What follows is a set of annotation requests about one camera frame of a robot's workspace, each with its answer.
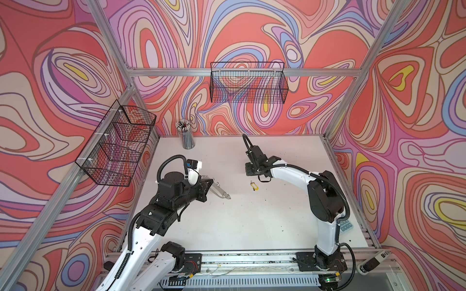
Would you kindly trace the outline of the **key with yellow tag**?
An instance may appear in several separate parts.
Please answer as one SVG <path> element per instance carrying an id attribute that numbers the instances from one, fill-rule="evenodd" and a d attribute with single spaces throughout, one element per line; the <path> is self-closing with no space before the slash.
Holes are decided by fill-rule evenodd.
<path id="1" fill-rule="evenodd" d="M 255 182 L 250 182 L 250 185 L 253 188 L 253 191 L 258 191 L 258 186 Z"/>

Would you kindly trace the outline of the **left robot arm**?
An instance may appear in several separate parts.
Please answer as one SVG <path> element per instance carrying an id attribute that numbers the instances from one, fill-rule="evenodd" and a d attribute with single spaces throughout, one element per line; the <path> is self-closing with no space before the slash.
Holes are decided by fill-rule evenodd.
<path id="1" fill-rule="evenodd" d="M 127 246 L 99 291 L 151 291 L 171 272 L 184 268 L 185 249 L 163 237 L 193 201 L 206 202 L 214 181 L 202 178 L 201 161 L 174 155 L 157 171 L 157 192 L 132 218 Z"/>

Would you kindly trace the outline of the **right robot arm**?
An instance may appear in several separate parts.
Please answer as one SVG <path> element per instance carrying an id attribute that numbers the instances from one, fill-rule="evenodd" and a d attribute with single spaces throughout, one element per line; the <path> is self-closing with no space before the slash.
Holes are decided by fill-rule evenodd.
<path id="1" fill-rule="evenodd" d="M 249 137 L 242 135 L 249 162 L 245 164 L 248 177 L 281 179 L 308 194 L 309 206 L 317 219 L 317 243 L 314 261 L 320 270 L 329 270 L 341 253 L 339 241 L 341 223 L 351 216 L 348 200 L 332 172 L 314 173 L 289 164 L 277 156 L 266 156 Z"/>

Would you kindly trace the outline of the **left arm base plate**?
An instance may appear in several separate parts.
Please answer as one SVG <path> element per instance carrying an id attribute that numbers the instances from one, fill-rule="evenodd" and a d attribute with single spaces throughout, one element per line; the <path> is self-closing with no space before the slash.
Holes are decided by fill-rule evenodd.
<path id="1" fill-rule="evenodd" d="M 202 254 L 188 253 L 179 262 L 175 264 L 171 274 L 180 274 L 183 276 L 195 275 L 201 272 Z"/>

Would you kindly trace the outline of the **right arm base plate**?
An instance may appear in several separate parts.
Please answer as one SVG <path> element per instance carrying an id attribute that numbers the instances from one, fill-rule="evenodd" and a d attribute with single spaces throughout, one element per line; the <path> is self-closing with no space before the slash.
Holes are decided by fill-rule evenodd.
<path id="1" fill-rule="evenodd" d="M 331 256 L 314 252 L 297 252 L 292 259 L 301 272 L 344 272 L 348 270 L 343 255 L 339 252 Z"/>

